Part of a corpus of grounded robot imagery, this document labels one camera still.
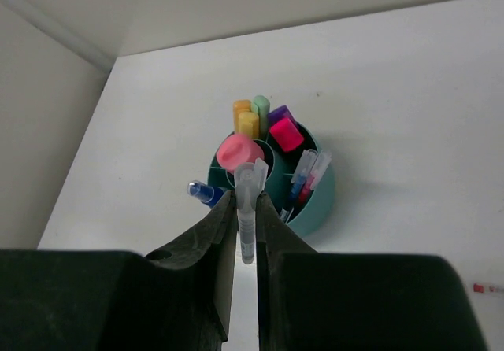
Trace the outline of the black pink highlighter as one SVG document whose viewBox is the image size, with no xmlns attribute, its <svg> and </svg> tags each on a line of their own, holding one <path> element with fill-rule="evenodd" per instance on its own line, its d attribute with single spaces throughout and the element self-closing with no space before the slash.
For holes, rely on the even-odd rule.
<svg viewBox="0 0 504 351">
<path fill-rule="evenodd" d="M 288 118 L 277 121 L 271 126 L 269 133 L 286 153 L 297 149 L 304 142 L 304 137 L 297 126 Z"/>
</svg>

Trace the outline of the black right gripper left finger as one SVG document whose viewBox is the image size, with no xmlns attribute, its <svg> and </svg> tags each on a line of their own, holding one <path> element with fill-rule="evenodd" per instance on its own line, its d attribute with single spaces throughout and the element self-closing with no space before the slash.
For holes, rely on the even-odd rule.
<svg viewBox="0 0 504 351">
<path fill-rule="evenodd" d="M 4 249 L 4 350 L 219 350 L 228 340 L 235 194 L 145 256 Z"/>
</svg>

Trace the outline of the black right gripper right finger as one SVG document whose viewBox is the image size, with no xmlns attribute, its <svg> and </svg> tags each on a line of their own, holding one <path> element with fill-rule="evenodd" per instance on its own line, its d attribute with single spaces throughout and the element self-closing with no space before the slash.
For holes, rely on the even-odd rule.
<svg viewBox="0 0 504 351">
<path fill-rule="evenodd" d="M 442 257 L 320 253 L 256 207 L 262 350 L 484 350 L 461 279 Z"/>
</svg>

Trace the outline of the red gel pen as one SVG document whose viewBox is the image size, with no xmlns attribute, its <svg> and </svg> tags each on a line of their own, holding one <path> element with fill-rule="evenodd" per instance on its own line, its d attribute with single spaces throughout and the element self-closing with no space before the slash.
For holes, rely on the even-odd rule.
<svg viewBox="0 0 504 351">
<path fill-rule="evenodd" d="M 479 294 L 503 294 L 504 289 L 502 286 L 474 283 L 472 291 Z"/>
</svg>

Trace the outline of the blue refill pen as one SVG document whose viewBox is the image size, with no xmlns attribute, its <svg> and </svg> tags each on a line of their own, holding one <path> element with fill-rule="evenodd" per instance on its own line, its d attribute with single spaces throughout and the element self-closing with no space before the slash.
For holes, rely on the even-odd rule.
<svg viewBox="0 0 504 351">
<path fill-rule="evenodd" d="M 288 192 L 287 199 L 284 202 L 283 208 L 280 211 L 280 219 L 286 223 L 293 211 L 297 197 L 304 186 L 308 174 L 317 159 L 318 152 L 316 150 L 304 150 L 300 157 L 296 169 L 291 177 L 291 188 Z"/>
</svg>

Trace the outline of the red refill pen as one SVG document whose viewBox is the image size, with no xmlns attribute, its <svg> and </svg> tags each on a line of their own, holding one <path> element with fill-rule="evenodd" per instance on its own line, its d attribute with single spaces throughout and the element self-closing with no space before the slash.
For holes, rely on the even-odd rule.
<svg viewBox="0 0 504 351">
<path fill-rule="evenodd" d="M 323 178 L 326 170 L 328 169 L 328 166 L 330 165 L 331 160 L 332 155 L 330 152 L 326 150 L 319 152 L 317 159 L 315 160 L 311 170 L 309 171 L 306 182 L 298 195 L 296 202 L 297 205 L 303 205 L 307 201 L 311 193 L 315 190 L 315 188 Z"/>
</svg>

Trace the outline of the yellow highlighter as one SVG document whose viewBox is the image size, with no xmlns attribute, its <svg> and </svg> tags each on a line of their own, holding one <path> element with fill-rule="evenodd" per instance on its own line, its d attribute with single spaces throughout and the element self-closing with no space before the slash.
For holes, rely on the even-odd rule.
<svg viewBox="0 0 504 351">
<path fill-rule="evenodd" d="M 241 112 L 238 116 L 238 133 L 251 139 L 258 139 L 259 115 L 249 111 Z"/>
</svg>

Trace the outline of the black gel pen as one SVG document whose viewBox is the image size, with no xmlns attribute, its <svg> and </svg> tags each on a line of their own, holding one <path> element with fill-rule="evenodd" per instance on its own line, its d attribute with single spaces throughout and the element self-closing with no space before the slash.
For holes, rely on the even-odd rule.
<svg viewBox="0 0 504 351">
<path fill-rule="evenodd" d="M 241 258 L 244 264 L 254 261 L 256 202 L 265 189 L 269 166 L 261 158 L 241 164 L 234 171 L 235 196 Z"/>
</svg>

